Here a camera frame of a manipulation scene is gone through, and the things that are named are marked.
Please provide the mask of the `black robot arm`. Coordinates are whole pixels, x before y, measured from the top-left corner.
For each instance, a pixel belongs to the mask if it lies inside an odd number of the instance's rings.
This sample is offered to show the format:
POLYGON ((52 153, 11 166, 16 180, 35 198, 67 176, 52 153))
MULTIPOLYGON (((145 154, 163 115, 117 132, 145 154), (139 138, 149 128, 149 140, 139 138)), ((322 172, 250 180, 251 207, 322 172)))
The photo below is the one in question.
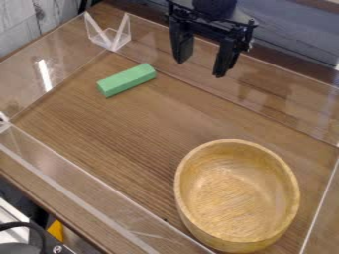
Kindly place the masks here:
POLYGON ((172 55, 179 64, 193 54, 195 36, 219 43, 212 75, 223 77, 242 52, 252 48, 258 21, 238 7, 238 0, 165 0, 172 55))

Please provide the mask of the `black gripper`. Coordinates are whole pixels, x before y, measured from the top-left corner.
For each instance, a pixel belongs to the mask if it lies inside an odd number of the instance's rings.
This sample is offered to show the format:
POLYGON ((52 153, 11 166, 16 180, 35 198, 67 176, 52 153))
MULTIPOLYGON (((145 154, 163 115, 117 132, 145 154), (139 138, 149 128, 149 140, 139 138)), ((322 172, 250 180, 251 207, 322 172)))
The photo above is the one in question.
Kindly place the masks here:
POLYGON ((247 51, 252 46, 258 21, 240 9, 238 0, 165 1, 168 16, 177 20, 169 21, 171 46, 176 62, 181 64, 193 53, 195 36, 189 24, 196 34, 212 40, 222 39, 214 76, 223 77, 235 66, 240 50, 247 51))

